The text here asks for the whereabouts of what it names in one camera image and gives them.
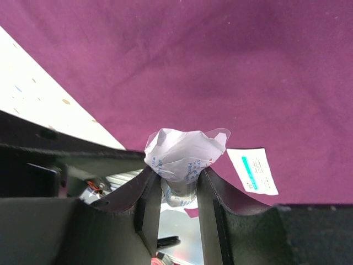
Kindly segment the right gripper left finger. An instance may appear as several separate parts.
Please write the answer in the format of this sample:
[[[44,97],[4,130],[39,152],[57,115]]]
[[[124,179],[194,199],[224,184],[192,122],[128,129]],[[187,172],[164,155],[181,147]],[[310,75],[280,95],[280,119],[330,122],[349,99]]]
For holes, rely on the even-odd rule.
[[[149,168],[88,205],[78,198],[1,199],[2,264],[150,264],[159,177]]]

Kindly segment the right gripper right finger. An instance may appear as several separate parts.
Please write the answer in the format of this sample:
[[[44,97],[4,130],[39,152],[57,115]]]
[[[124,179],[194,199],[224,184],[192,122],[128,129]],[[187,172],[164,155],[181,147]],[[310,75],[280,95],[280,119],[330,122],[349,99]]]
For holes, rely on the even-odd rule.
[[[205,264],[351,264],[352,205],[265,205],[202,171],[197,188]]]

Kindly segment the green white packet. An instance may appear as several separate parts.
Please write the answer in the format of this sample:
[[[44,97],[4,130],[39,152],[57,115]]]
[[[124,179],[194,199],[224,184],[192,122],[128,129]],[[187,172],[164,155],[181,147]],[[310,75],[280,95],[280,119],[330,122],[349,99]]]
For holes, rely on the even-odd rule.
[[[227,149],[227,154],[246,192],[279,194],[264,148]]]

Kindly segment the white blue sterile pouch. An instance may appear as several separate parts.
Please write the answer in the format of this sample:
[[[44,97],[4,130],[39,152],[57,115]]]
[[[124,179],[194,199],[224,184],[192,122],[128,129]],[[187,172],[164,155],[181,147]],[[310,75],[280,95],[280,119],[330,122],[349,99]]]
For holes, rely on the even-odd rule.
[[[172,208],[186,207],[196,199],[201,172],[226,151],[231,132],[160,129],[145,147],[144,162],[161,177],[162,202]]]

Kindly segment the purple cloth mat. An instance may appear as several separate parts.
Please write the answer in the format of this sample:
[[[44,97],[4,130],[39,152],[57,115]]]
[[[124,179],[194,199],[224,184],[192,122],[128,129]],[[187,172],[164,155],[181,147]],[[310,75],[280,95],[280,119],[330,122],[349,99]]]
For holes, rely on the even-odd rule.
[[[2,1],[1,27],[123,146],[226,128],[265,204],[352,203],[351,1]]]

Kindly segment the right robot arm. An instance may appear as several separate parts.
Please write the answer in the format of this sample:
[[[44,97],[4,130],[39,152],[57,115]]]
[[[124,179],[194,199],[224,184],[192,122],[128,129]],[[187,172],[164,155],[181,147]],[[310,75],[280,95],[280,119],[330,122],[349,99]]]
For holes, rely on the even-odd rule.
[[[161,179],[141,152],[1,112],[1,263],[150,264]],[[264,205],[212,169],[197,191],[205,264],[351,264],[350,204]]]

